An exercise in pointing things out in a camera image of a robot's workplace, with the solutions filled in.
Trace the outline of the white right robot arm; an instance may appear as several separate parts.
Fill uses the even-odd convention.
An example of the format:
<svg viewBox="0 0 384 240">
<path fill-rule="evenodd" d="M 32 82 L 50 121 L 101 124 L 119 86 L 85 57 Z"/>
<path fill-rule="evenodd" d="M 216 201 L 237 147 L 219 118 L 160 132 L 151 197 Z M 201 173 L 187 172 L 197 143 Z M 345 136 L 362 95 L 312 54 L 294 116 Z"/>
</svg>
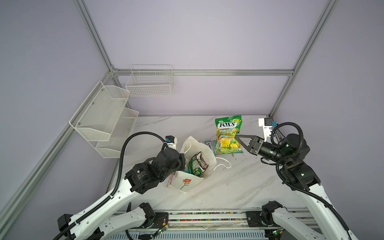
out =
<svg viewBox="0 0 384 240">
<path fill-rule="evenodd" d="M 320 178 L 304 162 L 310 147 L 303 132 L 287 135 L 281 143 L 266 142 L 259 136 L 237 135 L 236 140 L 250 154 L 267 160 L 282 183 L 305 203 L 320 227 L 324 240 L 355 240 L 345 220 L 330 202 Z"/>
</svg>

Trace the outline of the brown chocolate bar wrapper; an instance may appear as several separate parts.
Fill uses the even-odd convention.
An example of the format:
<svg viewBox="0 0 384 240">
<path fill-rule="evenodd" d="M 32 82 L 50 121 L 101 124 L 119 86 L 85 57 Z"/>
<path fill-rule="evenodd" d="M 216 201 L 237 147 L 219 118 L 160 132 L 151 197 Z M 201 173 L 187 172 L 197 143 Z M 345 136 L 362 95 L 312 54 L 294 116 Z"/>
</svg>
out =
<svg viewBox="0 0 384 240">
<path fill-rule="evenodd" d="M 198 153 L 196 157 L 197 157 L 197 161 L 199 163 L 200 168 L 202 169 L 203 172 L 205 172 L 206 169 L 209 167 L 209 164 L 204 160 L 202 152 Z"/>
</svg>

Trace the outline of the green yellow Fox's candy bag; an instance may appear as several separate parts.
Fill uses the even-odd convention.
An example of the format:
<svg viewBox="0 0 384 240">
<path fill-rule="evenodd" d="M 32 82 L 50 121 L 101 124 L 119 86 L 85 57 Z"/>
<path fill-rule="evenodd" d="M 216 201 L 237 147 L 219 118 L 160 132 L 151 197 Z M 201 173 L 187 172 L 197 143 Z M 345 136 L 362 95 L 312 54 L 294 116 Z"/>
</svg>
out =
<svg viewBox="0 0 384 240">
<path fill-rule="evenodd" d="M 215 119 L 216 148 L 219 155 L 243 153 L 241 144 L 235 139 L 240 133 L 242 122 L 242 115 Z"/>
</svg>

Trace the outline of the white flowered paper bag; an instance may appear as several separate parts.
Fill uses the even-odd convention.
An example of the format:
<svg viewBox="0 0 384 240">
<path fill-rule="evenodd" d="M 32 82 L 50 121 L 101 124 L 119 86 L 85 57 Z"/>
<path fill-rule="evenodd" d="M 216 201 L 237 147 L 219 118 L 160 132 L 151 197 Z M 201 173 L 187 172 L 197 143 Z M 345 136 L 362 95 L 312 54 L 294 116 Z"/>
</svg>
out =
<svg viewBox="0 0 384 240">
<path fill-rule="evenodd" d="M 186 159 L 186 168 L 171 174 L 167 187 L 183 193 L 209 178 L 218 167 L 226 169 L 232 167 L 228 160 L 217 157 L 208 145 L 199 142 L 192 136 L 185 140 L 181 151 Z"/>
</svg>

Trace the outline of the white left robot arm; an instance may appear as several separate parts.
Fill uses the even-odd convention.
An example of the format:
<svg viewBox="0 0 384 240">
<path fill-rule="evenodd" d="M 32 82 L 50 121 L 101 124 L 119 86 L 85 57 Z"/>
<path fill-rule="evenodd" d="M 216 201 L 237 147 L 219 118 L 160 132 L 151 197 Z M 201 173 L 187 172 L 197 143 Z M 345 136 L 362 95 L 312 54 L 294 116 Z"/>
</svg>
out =
<svg viewBox="0 0 384 240">
<path fill-rule="evenodd" d="M 184 154 L 173 148 L 165 148 L 156 157 L 134 165 L 111 191 L 91 206 L 78 214 L 61 216 L 58 219 L 60 233 L 55 239 L 106 240 L 130 228 L 151 226 L 155 212 L 149 203 L 142 203 L 122 215 L 115 213 L 132 199 L 157 187 L 172 173 L 183 171 L 185 166 Z"/>
</svg>

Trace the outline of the teal green Fox's candy bag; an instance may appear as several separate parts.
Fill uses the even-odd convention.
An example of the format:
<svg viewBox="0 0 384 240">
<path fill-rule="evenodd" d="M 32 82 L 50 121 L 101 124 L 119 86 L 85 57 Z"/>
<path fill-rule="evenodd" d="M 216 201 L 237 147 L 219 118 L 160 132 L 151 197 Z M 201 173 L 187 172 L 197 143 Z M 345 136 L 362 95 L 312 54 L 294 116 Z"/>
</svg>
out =
<svg viewBox="0 0 384 240">
<path fill-rule="evenodd" d="M 211 151 L 214 153 L 215 156 L 219 155 L 217 151 L 217 141 L 212 140 L 212 141 L 205 141 L 205 145 L 207 145 Z"/>
</svg>

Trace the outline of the green Fox's Spring Tea bag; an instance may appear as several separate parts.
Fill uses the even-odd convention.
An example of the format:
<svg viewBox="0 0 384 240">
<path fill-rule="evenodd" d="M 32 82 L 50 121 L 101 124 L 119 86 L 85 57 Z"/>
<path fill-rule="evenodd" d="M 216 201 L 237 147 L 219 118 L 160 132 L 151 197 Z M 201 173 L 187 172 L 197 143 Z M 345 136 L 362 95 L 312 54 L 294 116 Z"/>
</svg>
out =
<svg viewBox="0 0 384 240">
<path fill-rule="evenodd" d="M 189 169 L 189 173 L 194 175 L 194 176 L 200 177 L 203 174 L 203 171 L 202 171 L 202 169 L 199 166 L 199 163 L 197 161 L 197 157 L 196 156 L 194 156 L 190 160 L 190 162 L 188 164 L 188 169 Z"/>
</svg>

